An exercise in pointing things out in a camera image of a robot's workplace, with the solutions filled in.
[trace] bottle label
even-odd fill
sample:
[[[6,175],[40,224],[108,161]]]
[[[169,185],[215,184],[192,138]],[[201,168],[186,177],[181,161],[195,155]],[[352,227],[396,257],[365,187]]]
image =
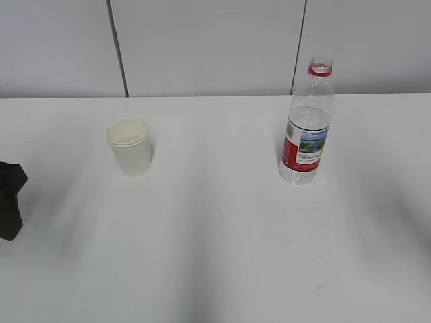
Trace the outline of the bottle label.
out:
[[[315,170],[321,160],[327,133],[328,127],[306,130],[289,120],[284,139],[283,163],[299,172]]]

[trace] black object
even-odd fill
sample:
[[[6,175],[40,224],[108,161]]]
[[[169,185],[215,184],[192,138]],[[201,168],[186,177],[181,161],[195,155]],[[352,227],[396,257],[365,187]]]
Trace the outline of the black object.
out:
[[[27,182],[19,164],[0,161],[0,238],[12,241],[22,227],[17,194]]]

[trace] disposable cup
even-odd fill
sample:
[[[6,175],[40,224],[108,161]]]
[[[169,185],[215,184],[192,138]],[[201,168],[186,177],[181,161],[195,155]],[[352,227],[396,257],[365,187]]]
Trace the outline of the disposable cup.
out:
[[[148,122],[138,118],[117,120],[106,130],[115,159],[127,176],[140,176],[150,168],[150,144]]]

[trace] table surface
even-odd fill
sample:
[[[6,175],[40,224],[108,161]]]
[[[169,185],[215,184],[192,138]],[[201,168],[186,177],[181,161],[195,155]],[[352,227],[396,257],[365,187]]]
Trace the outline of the table surface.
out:
[[[22,322],[429,322],[431,94],[340,95],[318,174],[278,174],[289,96],[0,100],[29,181],[0,241]],[[150,122],[123,176],[115,119]]]

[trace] red label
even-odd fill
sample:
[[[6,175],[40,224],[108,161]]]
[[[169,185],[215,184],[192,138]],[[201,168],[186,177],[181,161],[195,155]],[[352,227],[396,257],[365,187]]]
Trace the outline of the red label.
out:
[[[320,159],[312,164],[299,164],[296,162],[296,155],[298,155],[299,146],[291,143],[287,137],[284,139],[283,148],[283,163],[293,170],[298,170],[299,172],[309,172],[315,170],[319,166]]]

